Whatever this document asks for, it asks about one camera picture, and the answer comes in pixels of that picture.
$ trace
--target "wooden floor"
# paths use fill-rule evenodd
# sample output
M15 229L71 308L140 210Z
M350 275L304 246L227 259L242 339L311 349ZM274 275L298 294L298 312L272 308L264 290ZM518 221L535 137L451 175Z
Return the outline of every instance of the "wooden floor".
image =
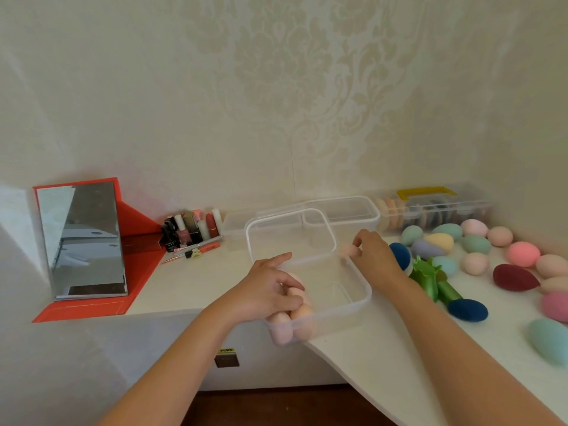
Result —
M182 426L394 426L349 385L200 392Z

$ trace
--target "power socket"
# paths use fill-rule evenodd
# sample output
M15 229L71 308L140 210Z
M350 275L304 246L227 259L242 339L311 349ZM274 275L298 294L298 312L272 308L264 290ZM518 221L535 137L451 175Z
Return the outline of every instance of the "power socket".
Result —
M238 363L237 352L234 348L222 348L215 356L215 364L217 367L237 367Z

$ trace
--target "white desk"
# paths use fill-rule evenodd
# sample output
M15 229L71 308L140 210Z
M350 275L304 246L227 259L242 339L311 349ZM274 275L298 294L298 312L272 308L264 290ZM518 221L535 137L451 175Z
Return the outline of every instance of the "white desk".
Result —
M397 238L388 238L389 243ZM456 246L451 257L464 255ZM490 254L492 268L504 262L502 251ZM235 285L251 266L246 250L224 242L197 260L160 264L127 315L197 313ZM542 317L541 295L503 291L490 274L459 272L451 284L465 298L481 301L489 318L458 324L533 394L568 422L568 369L547 364L525 339L527 324ZM402 321L380 295L374 295L360 326L306 343L353 387L394 422L407 426L445 424L420 358Z

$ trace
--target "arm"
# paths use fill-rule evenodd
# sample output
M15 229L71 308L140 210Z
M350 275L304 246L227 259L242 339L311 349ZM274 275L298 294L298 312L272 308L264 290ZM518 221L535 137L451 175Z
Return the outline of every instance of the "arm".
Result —
M353 244L362 246L353 262L401 316L450 425L564 425L401 271L379 234L362 230Z
M303 286L276 267L291 253L257 261L249 274L205 308L162 357L118 401L99 426L178 426L203 377L233 327L277 311L294 310L300 296L283 296L278 286Z

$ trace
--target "hand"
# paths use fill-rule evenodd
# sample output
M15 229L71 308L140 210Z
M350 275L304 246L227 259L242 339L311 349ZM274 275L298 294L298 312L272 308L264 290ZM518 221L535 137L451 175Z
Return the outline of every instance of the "hand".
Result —
M393 252L377 232L361 230L355 236L353 245L360 246L363 253L360 257L352 257L351 260L369 284L381 293L401 278L407 278Z
M276 269L290 258L292 253L257 260L248 275L219 298L236 322L263 319L275 312L294 311L302 305L301 296L285 296L283 288L304 290L304 286L288 273Z

